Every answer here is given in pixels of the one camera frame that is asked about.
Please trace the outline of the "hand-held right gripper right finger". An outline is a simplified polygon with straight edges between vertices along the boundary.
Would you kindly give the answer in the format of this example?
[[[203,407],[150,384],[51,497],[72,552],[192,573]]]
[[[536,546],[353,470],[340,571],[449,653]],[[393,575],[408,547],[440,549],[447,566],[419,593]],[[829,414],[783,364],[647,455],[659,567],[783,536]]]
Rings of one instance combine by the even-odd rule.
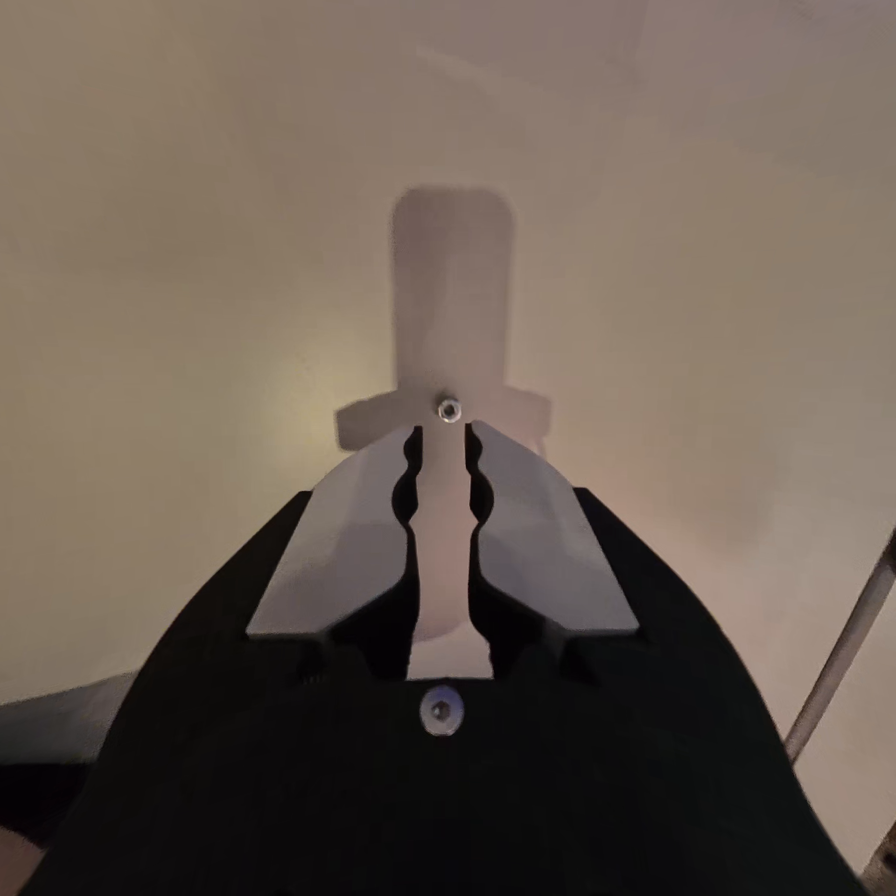
[[[537,645],[628,637],[639,621],[574,487],[548,461],[487,423],[465,427],[469,618],[495,678]]]

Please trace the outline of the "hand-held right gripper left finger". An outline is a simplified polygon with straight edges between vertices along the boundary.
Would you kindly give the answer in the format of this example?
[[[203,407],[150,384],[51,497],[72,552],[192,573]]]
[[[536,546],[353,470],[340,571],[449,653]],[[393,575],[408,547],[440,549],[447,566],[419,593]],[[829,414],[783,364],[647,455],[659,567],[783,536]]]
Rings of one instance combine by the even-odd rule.
[[[420,617],[411,520],[422,460],[422,428],[398,427],[316,485],[248,638],[352,647],[375,678],[407,678]]]

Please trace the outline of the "grey metal bar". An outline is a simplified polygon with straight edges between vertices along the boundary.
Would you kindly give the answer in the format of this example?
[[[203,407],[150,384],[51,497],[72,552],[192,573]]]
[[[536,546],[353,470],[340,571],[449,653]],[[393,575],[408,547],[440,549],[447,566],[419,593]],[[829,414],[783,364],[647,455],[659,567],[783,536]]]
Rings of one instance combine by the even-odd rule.
[[[895,531],[879,554],[838,638],[797,714],[784,746],[795,765],[853,665],[895,582]]]

